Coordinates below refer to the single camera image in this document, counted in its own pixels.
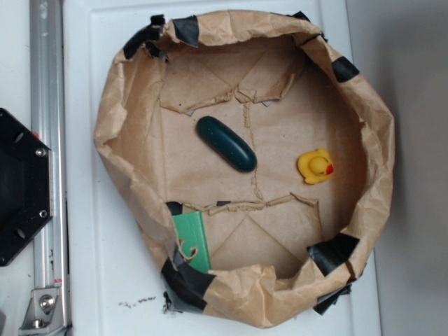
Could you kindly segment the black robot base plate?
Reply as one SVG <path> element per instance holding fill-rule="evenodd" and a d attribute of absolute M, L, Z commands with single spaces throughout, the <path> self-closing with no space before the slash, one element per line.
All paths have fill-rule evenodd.
<path fill-rule="evenodd" d="M 1 266 L 6 267 L 53 217 L 51 150 L 1 109 Z"/>

